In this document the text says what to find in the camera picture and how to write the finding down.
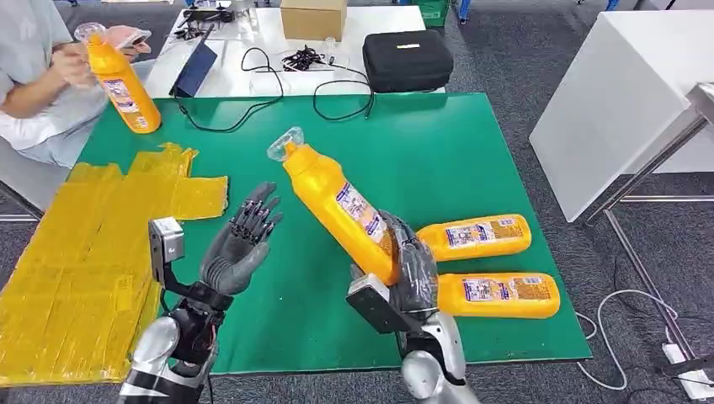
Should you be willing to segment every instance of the yellow plastic bottle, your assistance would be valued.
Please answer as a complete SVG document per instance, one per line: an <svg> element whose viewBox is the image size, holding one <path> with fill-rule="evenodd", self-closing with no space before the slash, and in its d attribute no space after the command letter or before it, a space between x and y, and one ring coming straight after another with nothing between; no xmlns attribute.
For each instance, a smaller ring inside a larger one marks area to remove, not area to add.
<svg viewBox="0 0 714 404"><path fill-rule="evenodd" d="M135 133L146 134L161 125L161 114L124 55L104 40L102 24L85 23L75 36L86 46L89 67L121 118Z"/></svg>
<svg viewBox="0 0 714 404"><path fill-rule="evenodd" d="M547 274L443 274L438 306L452 316L548 318L560 294Z"/></svg>
<svg viewBox="0 0 714 404"><path fill-rule="evenodd" d="M530 228L521 215L477 217L430 225L417 236L437 262L516 254L530 246Z"/></svg>
<svg viewBox="0 0 714 404"><path fill-rule="evenodd" d="M275 141L268 157L283 162L297 197L360 268L386 285L397 281L392 234L379 212L344 177L339 163L304 144L299 127Z"/></svg>

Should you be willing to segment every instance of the bottle label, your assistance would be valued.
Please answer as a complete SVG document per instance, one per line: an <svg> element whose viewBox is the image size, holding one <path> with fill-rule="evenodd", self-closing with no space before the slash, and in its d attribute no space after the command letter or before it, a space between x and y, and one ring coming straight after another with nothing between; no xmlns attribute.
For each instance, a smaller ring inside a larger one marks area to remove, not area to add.
<svg viewBox="0 0 714 404"><path fill-rule="evenodd" d="M516 297L506 284L487 278L465 278L463 284L467 301L511 300Z"/></svg>
<svg viewBox="0 0 714 404"><path fill-rule="evenodd" d="M523 236L523 230L514 217L497 221L482 221L470 225L446 228L450 249L473 247L478 243L501 242Z"/></svg>
<svg viewBox="0 0 714 404"><path fill-rule="evenodd" d="M546 282L540 276L512 278L510 286L512 290L516 291L519 299L549 300L551 298L551 292L548 290Z"/></svg>
<svg viewBox="0 0 714 404"><path fill-rule="evenodd" d="M107 94L114 101L117 110L122 114L139 114L139 106L136 105L134 99L129 94L129 89L126 88L124 80L112 79L104 80L104 88ZM145 129L149 125L144 116L139 114L131 117L134 124L139 128Z"/></svg>
<svg viewBox="0 0 714 404"><path fill-rule="evenodd" d="M372 241L379 243L386 232L386 222L375 208L352 186L344 183L335 198L337 203L357 223L360 223Z"/></svg>

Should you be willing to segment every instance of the white desk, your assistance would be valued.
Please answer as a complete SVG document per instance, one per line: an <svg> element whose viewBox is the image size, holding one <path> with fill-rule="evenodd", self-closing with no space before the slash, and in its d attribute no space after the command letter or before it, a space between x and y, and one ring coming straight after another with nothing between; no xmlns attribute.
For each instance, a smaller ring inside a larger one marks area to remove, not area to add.
<svg viewBox="0 0 714 404"><path fill-rule="evenodd" d="M601 13L530 143L568 221L695 119L687 93L714 81L714 11ZM714 171L703 130L658 173Z"/></svg>
<svg viewBox="0 0 714 404"><path fill-rule="evenodd" d="M294 53L305 45L320 52L323 42L310 40L286 40L279 8L257 8L259 33L240 35L236 27L221 26L212 33L206 44L218 55L196 97L260 97L280 94L275 76L268 72L244 72L241 59L248 48L256 46L270 55L270 65L282 70L280 59ZM183 21L180 14L174 24ZM417 6L347 7L343 40L337 46L337 63L359 72L365 71L362 61L362 45L369 34L383 32L419 31L425 29ZM145 87L153 98L167 98L168 91L179 75L184 63L194 49L196 40L177 41L169 37L156 60ZM246 67L264 65L265 58L253 51L246 59ZM335 79L351 78L364 80L342 69L318 72L281 72L280 80L285 95L312 95L315 87ZM336 83L320 89L320 94L369 93L366 86L355 83Z"/></svg>

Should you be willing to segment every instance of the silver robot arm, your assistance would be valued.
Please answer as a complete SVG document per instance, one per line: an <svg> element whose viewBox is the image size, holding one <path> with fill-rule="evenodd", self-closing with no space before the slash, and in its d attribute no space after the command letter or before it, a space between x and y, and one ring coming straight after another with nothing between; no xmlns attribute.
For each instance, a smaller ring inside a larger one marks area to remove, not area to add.
<svg viewBox="0 0 714 404"><path fill-rule="evenodd" d="M413 350L402 359L407 389L423 404L480 404L466 383L466 359L454 317L440 311L422 325L441 348L440 362L425 350Z"/></svg>
<svg viewBox="0 0 714 404"><path fill-rule="evenodd" d="M400 278L387 288L351 268L347 301L379 333L397 335L402 377L419 403L480 404L466 383L466 359L454 317L436 305L437 268L429 248L398 217L381 211L397 244Z"/></svg>
<svg viewBox="0 0 714 404"><path fill-rule="evenodd" d="M184 231L174 218L149 222L153 278L181 299L141 335L119 403L199 402L218 356L218 329L233 296L243 292L268 254L267 238L282 214L269 217L280 202L267 197L274 183L261 183L219 231L200 266L200 280L180 284L171 262L184 256Z"/></svg>

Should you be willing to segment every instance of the black zipper case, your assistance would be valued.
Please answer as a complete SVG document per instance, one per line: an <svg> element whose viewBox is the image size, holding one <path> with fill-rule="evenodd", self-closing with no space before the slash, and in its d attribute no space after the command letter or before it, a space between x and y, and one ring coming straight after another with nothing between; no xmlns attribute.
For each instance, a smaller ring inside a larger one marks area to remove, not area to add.
<svg viewBox="0 0 714 404"><path fill-rule="evenodd" d="M362 57L377 93L435 90L444 87L454 70L441 35L428 29L367 35Z"/></svg>

